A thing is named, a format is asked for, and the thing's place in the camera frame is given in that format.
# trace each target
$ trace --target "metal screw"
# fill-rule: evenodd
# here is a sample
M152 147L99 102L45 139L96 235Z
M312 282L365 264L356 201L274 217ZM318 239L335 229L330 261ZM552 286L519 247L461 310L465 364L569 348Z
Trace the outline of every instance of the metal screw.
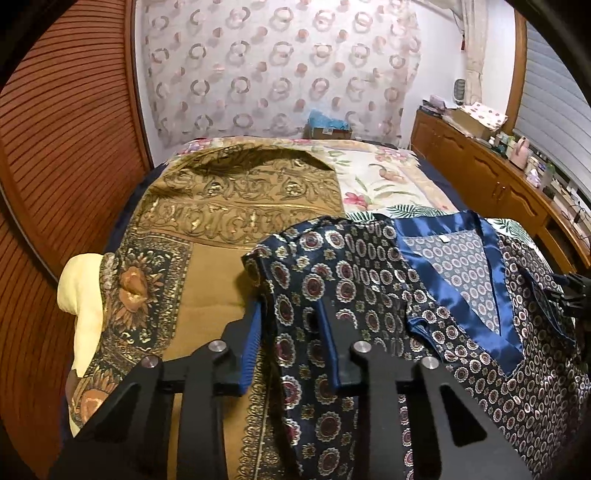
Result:
M365 340L360 340L353 344L353 348L356 352L367 353L371 350L371 344L369 342L366 342Z
M207 346L212 352L223 352L227 345L223 340L214 340Z
M429 370L435 370L439 367L439 360L437 360L434 356L426 356L421 360L421 363L425 368Z
M148 355L142 358L141 364L144 368L154 368L160 362L160 358L155 355Z

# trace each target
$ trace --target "cabinet door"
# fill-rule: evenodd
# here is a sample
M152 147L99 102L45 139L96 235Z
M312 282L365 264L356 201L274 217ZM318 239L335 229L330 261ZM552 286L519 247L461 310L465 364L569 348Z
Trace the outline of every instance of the cabinet door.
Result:
M498 193L496 215L516 220L533 238L546 220L548 212L534 197L535 193L528 190L517 179L506 181Z
M447 125L436 129L439 136L438 148L431 152L429 161L457 190L460 197L466 197L466 146L467 139L457 130Z
M430 160L437 149L436 119L425 113L417 112L411 137L411 149Z
M497 216L497 200L502 186L507 181L503 169L490 153L470 146L466 158L466 172L461 177L466 183L464 202L486 218Z

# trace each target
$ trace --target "pink kettle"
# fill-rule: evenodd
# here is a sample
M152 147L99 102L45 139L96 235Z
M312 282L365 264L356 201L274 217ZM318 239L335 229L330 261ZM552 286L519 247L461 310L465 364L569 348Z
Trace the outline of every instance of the pink kettle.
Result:
M527 165L527 159L530 155L530 141L525 137L521 137L511 153L510 160L513 165L523 170Z

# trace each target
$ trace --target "curtain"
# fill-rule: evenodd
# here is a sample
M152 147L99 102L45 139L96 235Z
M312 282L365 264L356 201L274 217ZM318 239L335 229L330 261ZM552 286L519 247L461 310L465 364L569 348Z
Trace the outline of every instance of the curtain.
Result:
M397 144L421 40L410 0L144 0L150 108L165 147L301 137L312 109Z
M462 17L466 38L465 105L482 101L482 68L488 35L488 2L462 0Z

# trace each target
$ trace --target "wooden cabinet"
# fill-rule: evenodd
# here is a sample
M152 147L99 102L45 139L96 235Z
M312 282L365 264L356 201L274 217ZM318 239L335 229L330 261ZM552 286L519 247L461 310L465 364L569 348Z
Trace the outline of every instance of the wooden cabinet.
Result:
M523 172L444 121L417 112L411 148L448 179L470 210L519 222L556 271L586 273L589 248Z

